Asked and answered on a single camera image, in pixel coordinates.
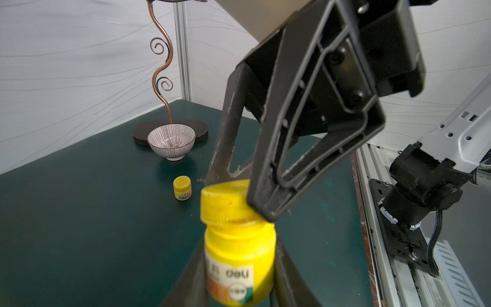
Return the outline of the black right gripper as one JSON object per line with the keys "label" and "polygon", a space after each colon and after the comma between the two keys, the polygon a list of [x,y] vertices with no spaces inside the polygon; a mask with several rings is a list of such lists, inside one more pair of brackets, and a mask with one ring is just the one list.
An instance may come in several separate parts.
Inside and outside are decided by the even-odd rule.
{"label": "black right gripper", "polygon": [[411,1],[243,1],[267,90],[248,204],[275,222],[329,167],[379,133],[380,97],[420,94]]}

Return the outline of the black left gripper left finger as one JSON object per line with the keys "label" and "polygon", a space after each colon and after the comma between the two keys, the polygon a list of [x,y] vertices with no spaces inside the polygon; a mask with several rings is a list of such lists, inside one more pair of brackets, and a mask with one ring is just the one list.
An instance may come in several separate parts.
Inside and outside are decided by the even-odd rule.
{"label": "black left gripper left finger", "polygon": [[161,306],[209,306],[205,243],[202,237],[189,262]]}

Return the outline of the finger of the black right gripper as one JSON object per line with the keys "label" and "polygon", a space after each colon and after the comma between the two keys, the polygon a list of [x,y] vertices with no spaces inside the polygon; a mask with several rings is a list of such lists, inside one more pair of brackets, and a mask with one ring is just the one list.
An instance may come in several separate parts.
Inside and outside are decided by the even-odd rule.
{"label": "finger of the black right gripper", "polygon": [[243,111],[249,110],[258,121],[261,121],[266,96],[267,90],[254,75],[250,66],[244,62],[238,64],[228,79],[221,123],[211,164],[205,178],[206,184],[244,180],[251,177],[253,159],[238,166],[235,171],[230,170],[230,165]]}

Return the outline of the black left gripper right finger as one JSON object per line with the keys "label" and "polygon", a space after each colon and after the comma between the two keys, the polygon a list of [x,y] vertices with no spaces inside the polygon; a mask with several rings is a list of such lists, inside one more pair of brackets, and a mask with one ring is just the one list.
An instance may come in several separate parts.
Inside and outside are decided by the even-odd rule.
{"label": "black left gripper right finger", "polygon": [[276,241],[273,268],[274,284],[270,293],[271,307],[322,306],[300,275],[280,238],[277,238]]}

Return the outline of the yellow jar lid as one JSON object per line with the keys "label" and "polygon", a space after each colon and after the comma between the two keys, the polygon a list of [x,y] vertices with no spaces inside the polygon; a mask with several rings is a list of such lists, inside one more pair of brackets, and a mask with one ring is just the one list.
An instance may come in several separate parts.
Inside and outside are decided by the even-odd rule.
{"label": "yellow jar lid", "polygon": [[201,191],[200,220],[209,227],[236,228],[268,222],[247,203],[249,180],[207,186]]}

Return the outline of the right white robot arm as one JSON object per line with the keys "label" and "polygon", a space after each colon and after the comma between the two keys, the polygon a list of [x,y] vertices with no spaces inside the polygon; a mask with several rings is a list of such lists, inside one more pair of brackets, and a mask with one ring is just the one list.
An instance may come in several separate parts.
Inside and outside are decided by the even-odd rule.
{"label": "right white robot arm", "polygon": [[[258,40],[228,79],[205,183],[250,181],[247,203],[283,215],[324,171],[384,128],[380,98],[419,95],[417,1],[223,1]],[[386,216],[418,224],[458,202],[490,150],[490,80],[391,165]]]}

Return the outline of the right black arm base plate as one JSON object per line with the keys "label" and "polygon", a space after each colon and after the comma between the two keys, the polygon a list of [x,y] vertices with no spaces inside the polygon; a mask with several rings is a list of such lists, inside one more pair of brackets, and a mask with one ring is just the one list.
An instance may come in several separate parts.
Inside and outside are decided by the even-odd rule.
{"label": "right black arm base plate", "polygon": [[434,249],[442,230],[442,211],[436,211],[436,227],[426,241],[420,224],[430,213],[427,204],[400,183],[371,179],[369,188],[388,256],[439,277]]}

